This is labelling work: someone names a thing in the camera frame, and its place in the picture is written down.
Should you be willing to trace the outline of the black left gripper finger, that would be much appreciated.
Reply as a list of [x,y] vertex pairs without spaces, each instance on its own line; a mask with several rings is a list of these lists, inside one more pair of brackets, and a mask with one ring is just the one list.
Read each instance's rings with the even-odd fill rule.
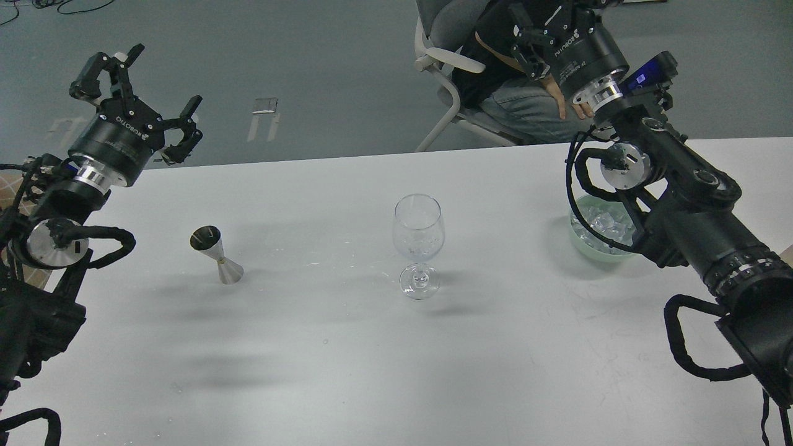
[[[178,118],[165,120],[161,116],[157,116],[155,121],[151,123],[151,132],[147,139],[151,154],[160,152],[162,160],[167,165],[181,164],[186,161],[203,136],[201,130],[196,127],[196,121],[193,117],[201,102],[202,96],[196,94],[188,100]],[[178,144],[166,147],[165,133],[173,129],[182,131],[182,138]]]
[[[134,45],[127,53],[110,56],[96,53],[85,63],[76,80],[71,82],[69,95],[93,105],[97,111],[121,110],[123,115],[136,115],[137,96],[133,93],[128,68],[144,51],[142,43]],[[110,98],[102,98],[101,73],[110,76]]]

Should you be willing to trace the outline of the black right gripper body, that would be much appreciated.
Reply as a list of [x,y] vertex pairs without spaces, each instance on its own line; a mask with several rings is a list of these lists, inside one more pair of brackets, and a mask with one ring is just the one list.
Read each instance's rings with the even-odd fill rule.
[[629,63],[603,24],[581,25],[568,31],[553,40],[557,47],[546,49],[545,62],[566,99],[586,102],[595,88],[620,81]]

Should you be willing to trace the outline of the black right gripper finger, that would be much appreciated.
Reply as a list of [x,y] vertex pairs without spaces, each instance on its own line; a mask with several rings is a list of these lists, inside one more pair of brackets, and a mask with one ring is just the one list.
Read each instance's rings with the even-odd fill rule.
[[551,47],[566,47],[589,33],[610,1],[547,1],[548,13],[539,20]]
[[550,66],[544,60],[546,49],[552,49],[552,36],[546,29],[535,26],[522,2],[513,2],[508,12],[515,24],[515,43],[512,53],[524,73],[532,80],[544,79],[550,74]]

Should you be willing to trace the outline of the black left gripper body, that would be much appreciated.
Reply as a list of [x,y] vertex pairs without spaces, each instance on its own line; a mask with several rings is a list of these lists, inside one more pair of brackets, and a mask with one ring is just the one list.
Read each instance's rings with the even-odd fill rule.
[[68,156],[79,165],[100,163],[115,172],[116,185],[131,187],[154,152],[164,147],[161,121],[161,114],[141,100],[133,100],[131,111],[125,111],[120,99],[107,98],[71,144]]

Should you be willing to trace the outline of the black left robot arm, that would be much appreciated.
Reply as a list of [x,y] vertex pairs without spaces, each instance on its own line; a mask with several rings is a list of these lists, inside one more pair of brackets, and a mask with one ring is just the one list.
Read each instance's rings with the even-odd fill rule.
[[135,237],[87,219],[107,203],[112,186],[136,183],[160,152],[168,165],[186,160],[202,138],[193,113],[199,95],[164,119],[133,92],[128,68],[144,51],[96,53],[72,82],[72,98],[96,113],[65,159],[43,154],[23,164],[11,205],[2,210],[2,401],[43,362],[65,352],[87,311],[76,297],[85,274],[128,256]]

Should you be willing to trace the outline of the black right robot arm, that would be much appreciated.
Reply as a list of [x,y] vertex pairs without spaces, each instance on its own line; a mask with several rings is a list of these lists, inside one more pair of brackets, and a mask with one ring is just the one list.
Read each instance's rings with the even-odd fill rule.
[[[635,71],[600,15],[612,1],[508,5],[517,30],[512,54],[528,76],[552,74],[564,96],[586,103],[594,124],[570,144],[567,200],[592,236],[665,266],[690,265],[715,302],[678,294],[664,319],[672,355],[686,372],[712,382],[754,376],[765,403],[781,413],[791,444],[791,267],[735,215],[737,182],[686,146],[668,123],[677,62],[663,51]],[[685,347],[680,308],[717,317],[741,362],[705,368]]]

